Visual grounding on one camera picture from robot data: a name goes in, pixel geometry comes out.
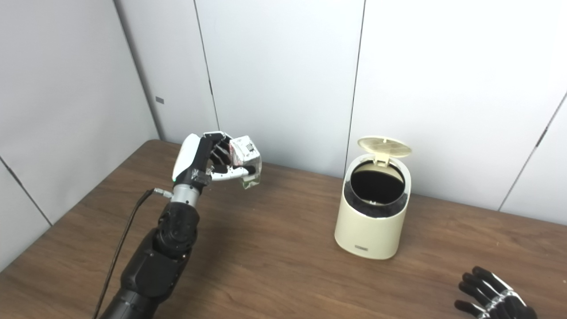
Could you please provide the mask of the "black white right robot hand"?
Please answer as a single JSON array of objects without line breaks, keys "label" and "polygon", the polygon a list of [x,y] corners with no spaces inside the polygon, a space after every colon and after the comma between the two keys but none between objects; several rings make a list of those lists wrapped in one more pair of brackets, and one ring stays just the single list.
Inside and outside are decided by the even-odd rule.
[{"label": "black white right robot hand", "polygon": [[475,319],[537,319],[535,309],[493,272],[475,266],[462,275],[458,288],[477,303],[456,300],[454,307]]}]

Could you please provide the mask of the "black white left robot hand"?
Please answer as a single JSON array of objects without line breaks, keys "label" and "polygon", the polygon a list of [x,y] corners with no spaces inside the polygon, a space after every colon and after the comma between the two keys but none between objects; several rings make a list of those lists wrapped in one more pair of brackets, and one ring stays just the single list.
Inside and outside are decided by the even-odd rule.
[{"label": "black white left robot hand", "polygon": [[260,184],[262,165],[249,136],[233,138],[223,131],[190,134],[180,148],[172,181],[202,192],[211,182],[239,179],[249,189]]}]

